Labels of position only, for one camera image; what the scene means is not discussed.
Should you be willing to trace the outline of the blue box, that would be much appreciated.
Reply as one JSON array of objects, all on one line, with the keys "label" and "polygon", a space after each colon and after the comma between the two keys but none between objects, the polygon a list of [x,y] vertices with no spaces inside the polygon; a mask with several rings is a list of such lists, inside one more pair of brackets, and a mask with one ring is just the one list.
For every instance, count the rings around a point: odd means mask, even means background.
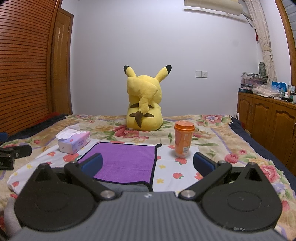
[{"label": "blue box", "polygon": [[287,91],[287,84],[284,83],[284,82],[275,82],[275,81],[273,81],[271,83],[271,88],[273,90],[285,93]]}]

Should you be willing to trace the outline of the purple and grey towel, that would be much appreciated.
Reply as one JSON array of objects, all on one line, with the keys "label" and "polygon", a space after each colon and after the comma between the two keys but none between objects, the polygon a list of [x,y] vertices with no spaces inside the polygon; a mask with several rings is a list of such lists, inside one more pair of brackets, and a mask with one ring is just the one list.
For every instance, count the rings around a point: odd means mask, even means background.
[{"label": "purple and grey towel", "polygon": [[152,191],[158,148],[161,146],[100,142],[84,154],[78,163],[100,153],[103,165],[94,179],[113,184],[142,184]]}]

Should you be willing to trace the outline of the white strawberry print cloth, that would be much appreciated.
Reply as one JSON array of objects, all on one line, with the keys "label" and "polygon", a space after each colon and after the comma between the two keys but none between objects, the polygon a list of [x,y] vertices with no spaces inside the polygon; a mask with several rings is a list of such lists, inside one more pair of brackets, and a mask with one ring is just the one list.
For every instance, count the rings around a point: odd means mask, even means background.
[{"label": "white strawberry print cloth", "polygon": [[100,153],[103,162],[93,178],[103,184],[142,184],[156,192],[179,193],[207,175],[205,167],[199,168],[194,164],[194,154],[198,151],[198,147],[192,146],[189,156],[180,158],[175,156],[173,145],[100,142],[93,139],[77,153],[66,154],[55,145],[12,173],[7,186],[19,194],[40,164],[62,168],[70,162],[81,163]]}]

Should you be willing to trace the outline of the wooden door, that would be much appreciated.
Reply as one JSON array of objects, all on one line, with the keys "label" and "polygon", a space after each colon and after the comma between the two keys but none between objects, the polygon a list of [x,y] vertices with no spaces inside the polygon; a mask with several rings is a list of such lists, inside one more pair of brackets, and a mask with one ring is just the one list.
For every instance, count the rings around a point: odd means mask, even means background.
[{"label": "wooden door", "polygon": [[60,8],[53,32],[51,52],[51,95],[53,111],[72,114],[70,90],[70,47],[74,16]]}]

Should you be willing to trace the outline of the orange lidded cup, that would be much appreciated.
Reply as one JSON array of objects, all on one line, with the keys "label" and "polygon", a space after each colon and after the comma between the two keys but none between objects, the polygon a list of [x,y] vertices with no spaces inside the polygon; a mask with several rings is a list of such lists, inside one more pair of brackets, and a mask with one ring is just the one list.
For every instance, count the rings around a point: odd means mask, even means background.
[{"label": "orange lidded cup", "polygon": [[195,126],[190,121],[179,120],[174,125],[175,129],[175,155],[185,158],[189,155]]}]

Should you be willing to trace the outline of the purple tissue box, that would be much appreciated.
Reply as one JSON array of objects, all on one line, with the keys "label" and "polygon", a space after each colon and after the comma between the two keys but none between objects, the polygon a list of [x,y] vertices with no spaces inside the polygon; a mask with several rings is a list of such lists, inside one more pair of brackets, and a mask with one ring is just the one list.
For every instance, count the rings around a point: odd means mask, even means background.
[{"label": "purple tissue box", "polygon": [[56,138],[60,152],[75,154],[90,142],[90,132],[68,127],[56,134]]}]

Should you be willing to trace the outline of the wooden sideboard cabinet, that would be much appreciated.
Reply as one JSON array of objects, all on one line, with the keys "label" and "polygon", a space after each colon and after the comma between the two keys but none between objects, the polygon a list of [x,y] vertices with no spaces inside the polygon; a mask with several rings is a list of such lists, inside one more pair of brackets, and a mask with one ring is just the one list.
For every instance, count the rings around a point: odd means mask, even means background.
[{"label": "wooden sideboard cabinet", "polygon": [[238,92],[237,113],[251,137],[295,174],[295,104]]}]

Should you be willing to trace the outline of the small bottles on cabinet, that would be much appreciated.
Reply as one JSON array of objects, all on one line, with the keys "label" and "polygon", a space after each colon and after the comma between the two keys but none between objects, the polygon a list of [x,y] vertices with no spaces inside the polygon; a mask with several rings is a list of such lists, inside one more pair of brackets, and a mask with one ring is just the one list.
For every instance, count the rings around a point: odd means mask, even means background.
[{"label": "small bottles on cabinet", "polygon": [[296,93],[294,85],[288,85],[287,92],[284,93],[282,100],[296,103]]}]

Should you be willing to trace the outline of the wooden slatted wardrobe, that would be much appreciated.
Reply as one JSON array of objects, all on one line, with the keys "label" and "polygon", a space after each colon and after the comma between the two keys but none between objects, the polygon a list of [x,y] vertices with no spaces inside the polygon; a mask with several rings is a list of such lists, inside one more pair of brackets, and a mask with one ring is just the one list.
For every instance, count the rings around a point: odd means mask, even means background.
[{"label": "wooden slatted wardrobe", "polygon": [[52,113],[51,52],[61,1],[1,1],[1,132]]}]

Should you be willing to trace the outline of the white air conditioner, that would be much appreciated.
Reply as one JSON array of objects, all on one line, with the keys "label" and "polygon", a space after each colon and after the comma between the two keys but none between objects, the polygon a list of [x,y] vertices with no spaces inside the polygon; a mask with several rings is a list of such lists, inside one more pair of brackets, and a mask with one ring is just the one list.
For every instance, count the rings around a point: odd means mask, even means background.
[{"label": "white air conditioner", "polygon": [[239,16],[243,6],[238,1],[229,0],[184,0],[184,6],[211,9]]}]

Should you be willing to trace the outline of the beige cloth on cabinet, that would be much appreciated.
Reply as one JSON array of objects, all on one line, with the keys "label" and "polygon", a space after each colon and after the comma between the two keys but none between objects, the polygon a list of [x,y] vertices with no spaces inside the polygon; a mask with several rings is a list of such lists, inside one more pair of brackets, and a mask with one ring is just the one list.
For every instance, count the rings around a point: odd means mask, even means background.
[{"label": "beige cloth on cabinet", "polygon": [[253,93],[263,97],[283,97],[283,93],[275,86],[264,84],[253,88]]}]

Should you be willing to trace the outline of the white wall switch plate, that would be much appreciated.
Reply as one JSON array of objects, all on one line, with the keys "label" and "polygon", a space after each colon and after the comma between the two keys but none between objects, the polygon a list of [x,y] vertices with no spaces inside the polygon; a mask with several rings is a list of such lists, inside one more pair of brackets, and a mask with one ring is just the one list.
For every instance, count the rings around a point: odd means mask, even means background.
[{"label": "white wall switch plate", "polygon": [[208,78],[208,72],[207,71],[195,71],[195,77],[196,78]]}]

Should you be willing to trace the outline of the beige patterned curtain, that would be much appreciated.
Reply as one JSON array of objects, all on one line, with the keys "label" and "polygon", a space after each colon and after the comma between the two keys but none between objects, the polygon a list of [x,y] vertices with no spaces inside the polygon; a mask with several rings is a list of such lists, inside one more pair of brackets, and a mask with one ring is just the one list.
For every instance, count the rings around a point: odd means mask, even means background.
[{"label": "beige patterned curtain", "polygon": [[263,61],[267,74],[267,84],[277,82],[276,71],[273,61],[273,52],[267,21],[259,0],[245,0],[248,11],[251,15],[255,30],[262,50]]}]

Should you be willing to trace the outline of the yellow Pikachu plush toy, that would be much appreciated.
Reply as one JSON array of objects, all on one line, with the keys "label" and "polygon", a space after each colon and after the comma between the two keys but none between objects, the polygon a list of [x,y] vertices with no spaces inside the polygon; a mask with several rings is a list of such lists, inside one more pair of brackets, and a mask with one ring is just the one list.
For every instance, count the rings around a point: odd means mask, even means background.
[{"label": "yellow Pikachu plush toy", "polygon": [[129,106],[126,126],[130,130],[155,131],[163,124],[160,103],[162,100],[161,81],[171,72],[171,65],[162,68],[155,77],[137,76],[130,66],[124,66],[127,76]]}]

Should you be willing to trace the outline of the stack of folded fabrics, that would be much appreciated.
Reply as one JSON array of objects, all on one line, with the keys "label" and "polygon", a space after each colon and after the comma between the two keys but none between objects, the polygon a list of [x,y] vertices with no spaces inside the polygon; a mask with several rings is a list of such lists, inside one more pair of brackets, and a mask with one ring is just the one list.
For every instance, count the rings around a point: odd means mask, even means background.
[{"label": "stack of folded fabrics", "polygon": [[255,73],[244,72],[241,75],[241,88],[253,89],[260,85],[267,84],[267,77]]}]

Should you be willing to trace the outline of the floral beige blanket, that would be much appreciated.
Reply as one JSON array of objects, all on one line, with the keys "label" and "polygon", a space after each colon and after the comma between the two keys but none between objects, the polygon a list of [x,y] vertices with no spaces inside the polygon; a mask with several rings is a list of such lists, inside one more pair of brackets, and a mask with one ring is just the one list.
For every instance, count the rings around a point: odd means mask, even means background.
[{"label": "floral beige blanket", "polygon": [[[42,131],[34,128],[27,135],[22,134],[4,143],[5,147],[28,144],[33,152],[29,157],[16,160],[12,171],[1,171],[1,209],[5,208],[9,198],[17,196],[39,164],[45,162],[58,167],[77,161],[98,142],[160,145],[152,188],[154,191],[179,193],[202,178],[193,167],[192,156],[178,158],[174,154],[174,125],[183,120],[195,125],[191,153],[201,152],[215,162],[224,160],[234,167],[244,167],[249,162],[260,166],[282,203],[276,230],[288,240],[294,240],[295,177],[228,115],[174,116],[166,118],[160,129],[152,132],[131,131],[126,127],[124,117],[103,115],[71,115]],[[58,151],[56,134],[74,124],[90,132],[91,142],[76,154],[62,154]]]}]

